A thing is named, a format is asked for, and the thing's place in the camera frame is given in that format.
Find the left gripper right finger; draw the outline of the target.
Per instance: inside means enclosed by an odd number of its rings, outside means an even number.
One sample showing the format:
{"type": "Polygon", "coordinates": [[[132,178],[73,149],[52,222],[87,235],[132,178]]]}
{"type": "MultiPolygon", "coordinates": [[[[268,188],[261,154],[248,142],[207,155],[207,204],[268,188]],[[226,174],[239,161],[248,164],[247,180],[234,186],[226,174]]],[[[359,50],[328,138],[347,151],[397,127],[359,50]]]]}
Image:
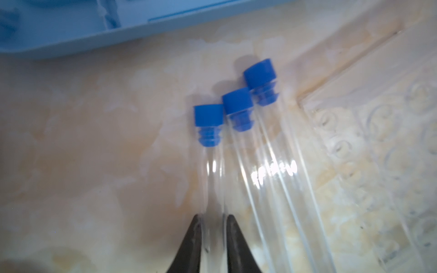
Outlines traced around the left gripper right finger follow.
{"type": "Polygon", "coordinates": [[[234,215],[226,218],[228,273],[262,273],[234,215]]]}

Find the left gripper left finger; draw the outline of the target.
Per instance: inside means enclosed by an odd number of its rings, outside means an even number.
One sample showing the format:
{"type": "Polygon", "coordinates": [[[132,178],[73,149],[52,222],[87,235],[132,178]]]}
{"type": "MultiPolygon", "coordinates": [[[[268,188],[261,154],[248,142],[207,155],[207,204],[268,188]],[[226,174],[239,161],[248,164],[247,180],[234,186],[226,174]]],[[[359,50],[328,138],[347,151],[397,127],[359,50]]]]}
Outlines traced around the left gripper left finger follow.
{"type": "Polygon", "coordinates": [[[194,215],[167,273],[199,273],[202,250],[202,216],[194,215]]]}

